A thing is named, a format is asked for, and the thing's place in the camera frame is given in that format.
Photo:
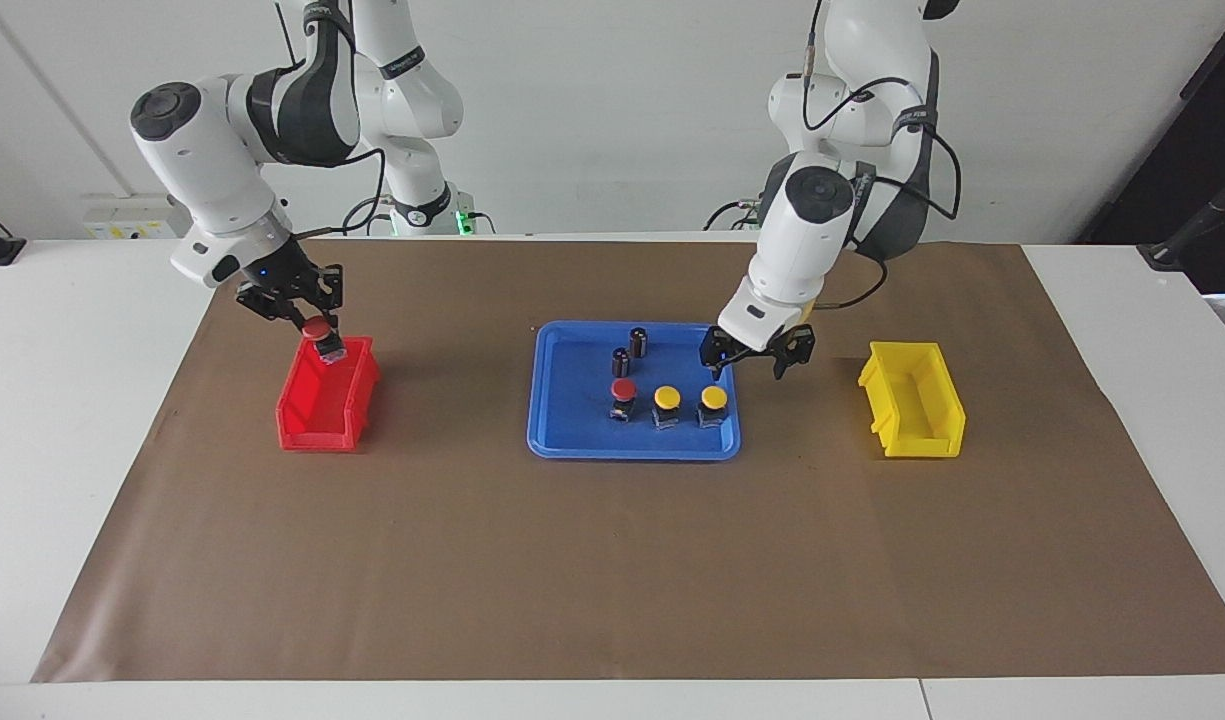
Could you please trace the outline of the red plastic bin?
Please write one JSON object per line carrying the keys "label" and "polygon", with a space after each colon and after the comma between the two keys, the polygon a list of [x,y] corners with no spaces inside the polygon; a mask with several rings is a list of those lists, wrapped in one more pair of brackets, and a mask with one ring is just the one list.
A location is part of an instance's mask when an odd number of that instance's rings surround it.
{"label": "red plastic bin", "polygon": [[289,452],[353,452],[370,424],[379,361],[370,336],[347,336],[344,359],[325,364],[310,340],[292,359],[274,404],[279,446]]}

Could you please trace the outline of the brown paper mat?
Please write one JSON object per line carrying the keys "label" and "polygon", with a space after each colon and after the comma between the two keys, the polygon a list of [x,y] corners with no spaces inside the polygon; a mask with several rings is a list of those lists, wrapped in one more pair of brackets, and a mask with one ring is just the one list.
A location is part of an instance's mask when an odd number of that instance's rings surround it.
{"label": "brown paper mat", "polygon": [[[287,454],[295,336],[219,291],[36,682],[1225,673],[1225,602],[1019,247],[929,242],[736,369],[713,464],[544,460],[552,320],[703,322],[735,242],[310,242],[382,378],[355,454]],[[869,342],[936,342],[958,457],[886,457]]]}

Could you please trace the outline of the blue plastic tray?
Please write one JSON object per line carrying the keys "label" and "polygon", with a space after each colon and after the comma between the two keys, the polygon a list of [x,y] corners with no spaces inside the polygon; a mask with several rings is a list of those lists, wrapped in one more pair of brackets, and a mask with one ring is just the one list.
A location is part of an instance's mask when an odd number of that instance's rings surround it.
{"label": "blue plastic tray", "polygon": [[[630,421],[609,418],[612,397],[611,356],[628,347],[628,332],[647,329],[647,355],[630,360],[628,378],[638,387]],[[528,443],[535,456],[579,460],[718,462],[737,456],[741,436],[734,370],[714,383],[699,364],[699,342],[707,324],[662,322],[597,322],[556,320],[537,333]],[[658,430],[652,420],[652,396],[673,386],[682,396],[676,427]],[[722,427],[699,429],[696,404],[707,386],[728,393],[728,418]]]}

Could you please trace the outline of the white power strip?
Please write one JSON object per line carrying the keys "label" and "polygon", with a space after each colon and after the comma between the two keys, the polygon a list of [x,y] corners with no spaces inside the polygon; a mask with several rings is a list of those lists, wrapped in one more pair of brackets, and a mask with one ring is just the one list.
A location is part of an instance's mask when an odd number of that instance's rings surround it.
{"label": "white power strip", "polygon": [[179,240],[194,225],[187,209],[164,193],[86,193],[80,200],[82,227],[92,240]]}

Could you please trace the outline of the black stand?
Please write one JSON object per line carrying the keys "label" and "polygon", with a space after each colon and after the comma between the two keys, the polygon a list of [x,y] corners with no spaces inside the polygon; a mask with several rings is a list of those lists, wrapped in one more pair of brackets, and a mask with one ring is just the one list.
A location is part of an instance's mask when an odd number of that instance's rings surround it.
{"label": "black stand", "polygon": [[1156,272],[1185,272],[1183,255],[1193,242],[1225,225],[1225,184],[1200,209],[1160,242],[1138,242],[1137,252]]}

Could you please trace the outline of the yellow plastic bin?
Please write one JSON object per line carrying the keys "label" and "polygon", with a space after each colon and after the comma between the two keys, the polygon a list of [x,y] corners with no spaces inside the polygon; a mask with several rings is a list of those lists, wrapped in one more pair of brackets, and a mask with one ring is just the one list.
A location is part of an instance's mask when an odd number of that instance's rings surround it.
{"label": "yellow plastic bin", "polygon": [[886,457],[958,457],[967,411],[936,342],[869,342],[858,377]]}

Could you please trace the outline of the black panel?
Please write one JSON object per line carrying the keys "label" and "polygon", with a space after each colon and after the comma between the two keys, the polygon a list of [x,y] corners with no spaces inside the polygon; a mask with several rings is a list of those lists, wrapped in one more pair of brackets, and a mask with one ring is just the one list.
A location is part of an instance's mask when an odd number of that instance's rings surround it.
{"label": "black panel", "polygon": [[[1118,195],[1096,211],[1078,245],[1160,242],[1225,184],[1225,32],[1178,92],[1180,109]],[[1200,293],[1225,293],[1225,225],[1185,250]]]}

